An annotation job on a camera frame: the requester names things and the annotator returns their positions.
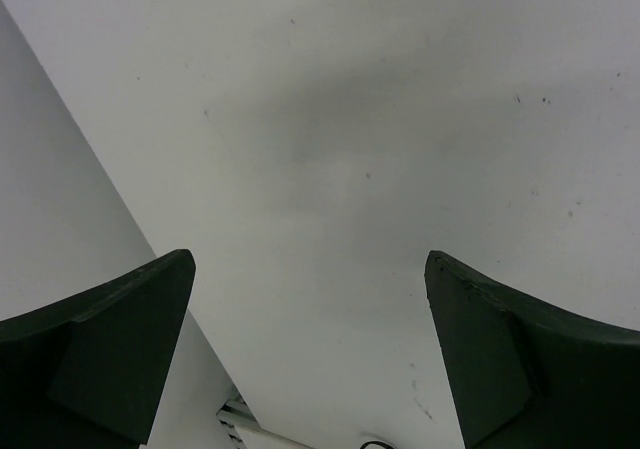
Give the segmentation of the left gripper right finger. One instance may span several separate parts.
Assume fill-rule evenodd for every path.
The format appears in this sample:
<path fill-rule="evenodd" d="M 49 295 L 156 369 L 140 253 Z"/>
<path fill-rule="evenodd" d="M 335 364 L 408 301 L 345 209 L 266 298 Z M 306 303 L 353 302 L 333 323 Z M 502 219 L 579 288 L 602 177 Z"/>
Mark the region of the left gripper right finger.
<path fill-rule="evenodd" d="M 429 253 L 429 306 L 467 448 L 636 448 L 639 334 Z"/>

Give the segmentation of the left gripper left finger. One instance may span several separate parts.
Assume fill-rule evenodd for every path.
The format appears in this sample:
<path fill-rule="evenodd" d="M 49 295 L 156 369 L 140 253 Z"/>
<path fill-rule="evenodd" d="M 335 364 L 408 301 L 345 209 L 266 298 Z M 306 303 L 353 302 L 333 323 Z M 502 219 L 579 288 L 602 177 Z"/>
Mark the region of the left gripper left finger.
<path fill-rule="evenodd" d="M 178 249 L 2 321 L 2 445 L 147 444 L 195 273 Z"/>

